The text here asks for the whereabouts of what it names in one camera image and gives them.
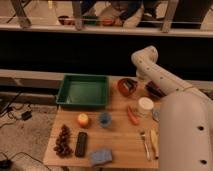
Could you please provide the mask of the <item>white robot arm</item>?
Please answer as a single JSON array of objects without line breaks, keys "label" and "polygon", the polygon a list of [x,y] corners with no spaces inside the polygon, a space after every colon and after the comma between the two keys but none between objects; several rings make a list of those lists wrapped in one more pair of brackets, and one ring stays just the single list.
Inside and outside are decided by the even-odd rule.
[{"label": "white robot arm", "polygon": [[148,46],[131,55],[136,75],[165,94],[159,111],[159,171],[213,171],[213,100],[157,64]]}]

